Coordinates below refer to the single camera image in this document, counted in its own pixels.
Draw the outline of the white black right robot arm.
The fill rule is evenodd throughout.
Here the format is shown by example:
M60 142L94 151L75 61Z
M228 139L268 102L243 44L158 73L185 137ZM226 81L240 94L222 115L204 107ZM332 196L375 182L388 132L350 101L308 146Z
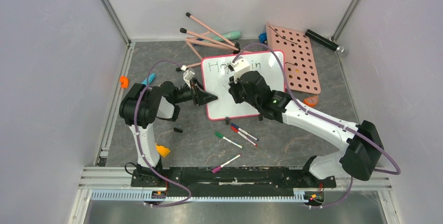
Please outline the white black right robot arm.
M272 90L257 71L233 75L228 84L235 103L248 103L264 118L304 129L338 149L305 163L301 178L307 186L316 186L330 176L349 175L361 181L371 178L383 149L371 122L342 121L304 105L286 92Z

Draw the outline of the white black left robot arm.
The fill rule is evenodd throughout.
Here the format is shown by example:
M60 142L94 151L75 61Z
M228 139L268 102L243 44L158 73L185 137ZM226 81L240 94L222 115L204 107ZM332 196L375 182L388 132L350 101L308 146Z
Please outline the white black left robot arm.
M158 186L164 180L164 172L157 168L161 161L154 137L154 121L177 120L179 103L191 101L196 106L216 101L218 96L204 90L202 84L192 78L190 84L177 87L171 81L160 86L135 83L123 98L119 116L129 126L137 150L137 164L148 168L144 179L151 186Z

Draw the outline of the pink framed whiteboard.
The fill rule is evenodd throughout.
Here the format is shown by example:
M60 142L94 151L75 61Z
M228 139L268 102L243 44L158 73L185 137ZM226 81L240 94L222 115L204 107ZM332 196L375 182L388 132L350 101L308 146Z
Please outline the pink framed whiteboard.
M207 117L212 121L225 118L239 118L259 115L248 103L236 104L228 92L229 78L234 74L228 63L234 55L206 57L201 63L203 86L205 91L216 95L218 99L206 105ZM271 52L247 53L240 56L247 60L252 70L258 71L272 90L285 90L283 74L276 58Z

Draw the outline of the black marker cap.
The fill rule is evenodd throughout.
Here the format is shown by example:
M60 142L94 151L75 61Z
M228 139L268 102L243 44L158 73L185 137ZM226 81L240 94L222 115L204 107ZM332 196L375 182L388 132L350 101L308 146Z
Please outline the black marker cap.
M175 132L177 132L177 133L183 133L183 130L180 129L180 128L176 128L176 127L174 127L173 130L174 130Z

